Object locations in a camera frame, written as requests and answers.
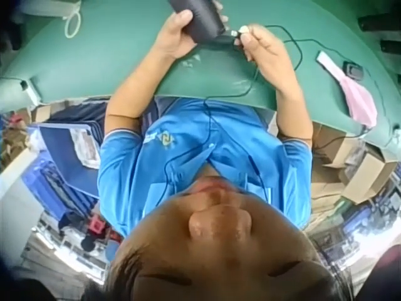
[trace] hand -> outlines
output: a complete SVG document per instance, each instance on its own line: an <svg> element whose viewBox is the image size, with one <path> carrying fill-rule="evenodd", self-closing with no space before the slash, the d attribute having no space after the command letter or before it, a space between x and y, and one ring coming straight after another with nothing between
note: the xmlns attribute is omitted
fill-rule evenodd
<svg viewBox="0 0 401 301"><path fill-rule="evenodd" d="M223 9L219 2L214 1L214 4L218 11ZM154 50L173 60L187 55L195 48L196 44L189 35L183 32L183 28L192 21L193 17L192 11L188 9L180 13L173 13L160 30L154 44ZM223 22L228 21L226 16L221 16L221 19Z"/></svg>
<svg viewBox="0 0 401 301"><path fill-rule="evenodd" d="M263 77L278 92L293 94L300 90L288 52L279 38L258 24L242 27L240 32L248 61L256 62Z"/></svg>

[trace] pink fabric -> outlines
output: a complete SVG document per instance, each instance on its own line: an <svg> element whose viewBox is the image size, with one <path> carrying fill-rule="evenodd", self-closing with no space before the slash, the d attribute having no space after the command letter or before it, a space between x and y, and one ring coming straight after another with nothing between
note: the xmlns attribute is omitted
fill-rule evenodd
<svg viewBox="0 0 401 301"><path fill-rule="evenodd" d="M317 60L342 87L352 119L366 125L369 129L375 127L377 109L372 94L355 80L346 76L343 70L323 51L319 53Z"/></svg>

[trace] black device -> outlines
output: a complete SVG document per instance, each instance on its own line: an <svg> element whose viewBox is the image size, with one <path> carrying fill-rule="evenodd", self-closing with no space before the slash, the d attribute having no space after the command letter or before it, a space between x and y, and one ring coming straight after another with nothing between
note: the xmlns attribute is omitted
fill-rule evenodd
<svg viewBox="0 0 401 301"><path fill-rule="evenodd" d="M353 80L363 80L363 67L352 61L344 62L343 71L346 76L352 78Z"/></svg>
<svg viewBox="0 0 401 301"><path fill-rule="evenodd" d="M195 43L209 43L226 31L212 0L169 0L169 3L176 13L189 9L194 14L184 31Z"/></svg>

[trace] green table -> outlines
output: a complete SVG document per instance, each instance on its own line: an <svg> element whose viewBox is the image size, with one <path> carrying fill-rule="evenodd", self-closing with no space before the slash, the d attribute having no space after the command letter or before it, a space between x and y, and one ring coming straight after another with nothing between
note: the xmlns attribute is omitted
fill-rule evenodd
<svg viewBox="0 0 401 301"><path fill-rule="evenodd" d="M296 39L314 38L340 51L368 69L363 85L372 93L379 112L378 125L366 140L386 147L401 159L401 148L391 142L392 128L401 124L401 96L377 57L348 27L333 15L308 0L230 0L224 13L230 26L247 23L280 24ZM171 9L166 0L86 1L83 22L73 39L66 39L64 21L55 19L44 27L8 68L6 76L31 79L45 103L66 98L112 94L118 84L135 68L152 45ZM288 40L281 29L272 29ZM293 63L299 60L294 45L287 44ZM341 89L316 62L320 46L300 44L304 58L297 71L313 120L358 135L362 127L354 122ZM327 53L338 65L343 59ZM213 50L200 47L177 62L159 87L159 95L204 98L235 95L246 91L254 66L233 49ZM29 104L17 81L0 80L0 110ZM273 89L259 77L244 97L227 101L275 109Z"/></svg>

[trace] blue polo shirt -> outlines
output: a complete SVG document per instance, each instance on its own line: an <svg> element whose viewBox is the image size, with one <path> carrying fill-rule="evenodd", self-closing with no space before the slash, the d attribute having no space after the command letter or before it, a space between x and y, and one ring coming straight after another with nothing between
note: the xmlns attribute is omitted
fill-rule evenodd
<svg viewBox="0 0 401 301"><path fill-rule="evenodd" d="M129 130L110 132L100 158L100 211L123 236L187 189L205 163L297 227L310 217L310 149L302 141L281 142L267 133L251 107L214 100L206 106L203 100L181 98L145 137Z"/></svg>

